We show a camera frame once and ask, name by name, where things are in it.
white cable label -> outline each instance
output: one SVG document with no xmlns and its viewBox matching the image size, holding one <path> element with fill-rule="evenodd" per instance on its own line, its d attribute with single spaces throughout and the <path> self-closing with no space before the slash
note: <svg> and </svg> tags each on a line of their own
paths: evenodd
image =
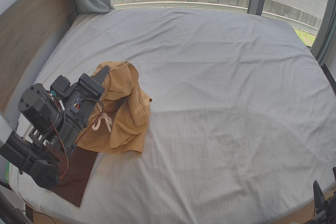
<svg viewBox="0 0 336 224">
<path fill-rule="evenodd" d="M 61 107 L 62 107 L 63 111 L 65 111 L 64 105 L 63 105 L 61 100 L 59 100 L 59 103 L 61 104 Z"/>
</svg>

mattress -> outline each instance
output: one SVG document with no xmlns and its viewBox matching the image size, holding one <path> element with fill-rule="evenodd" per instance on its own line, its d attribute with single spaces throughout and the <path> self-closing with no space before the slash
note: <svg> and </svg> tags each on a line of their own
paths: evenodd
<svg viewBox="0 0 336 224">
<path fill-rule="evenodd" d="M 336 98 L 284 21 L 153 8 L 79 16 L 36 81 L 129 61 L 152 97 L 143 154 L 100 155 L 77 208 L 10 167 L 10 186 L 68 223 L 268 223 L 334 184 Z M 20 117 L 18 132 L 30 125 Z"/>
</svg>

grass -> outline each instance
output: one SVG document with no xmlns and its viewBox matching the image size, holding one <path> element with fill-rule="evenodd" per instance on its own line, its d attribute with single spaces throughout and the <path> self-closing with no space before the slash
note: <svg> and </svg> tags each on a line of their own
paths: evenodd
<svg viewBox="0 0 336 224">
<path fill-rule="evenodd" d="M 313 45 L 316 36 L 313 36 L 313 35 L 305 32 L 305 31 L 302 31 L 302 30 L 294 29 L 294 31 L 301 38 L 303 43 L 305 43 L 307 46 L 311 47 Z"/>
</svg>

bed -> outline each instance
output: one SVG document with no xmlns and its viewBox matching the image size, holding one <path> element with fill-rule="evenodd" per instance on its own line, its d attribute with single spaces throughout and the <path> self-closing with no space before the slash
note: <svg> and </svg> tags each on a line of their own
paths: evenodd
<svg viewBox="0 0 336 224">
<path fill-rule="evenodd" d="M 67 223 L 270 223 L 335 184 L 336 98 L 280 20 L 153 8 L 80 15 L 36 82 L 131 62 L 152 97 L 143 154 L 103 155 L 77 208 L 10 167 L 32 208 Z M 30 125 L 20 117 L 17 132 Z"/>
</svg>

wooden headboard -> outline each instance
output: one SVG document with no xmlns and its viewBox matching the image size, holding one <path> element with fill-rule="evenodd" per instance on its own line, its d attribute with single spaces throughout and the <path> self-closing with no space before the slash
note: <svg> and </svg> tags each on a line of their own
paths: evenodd
<svg viewBox="0 0 336 224">
<path fill-rule="evenodd" d="M 74 11 L 74 0 L 17 0 L 0 15 L 0 110 L 39 48 Z"/>
</svg>

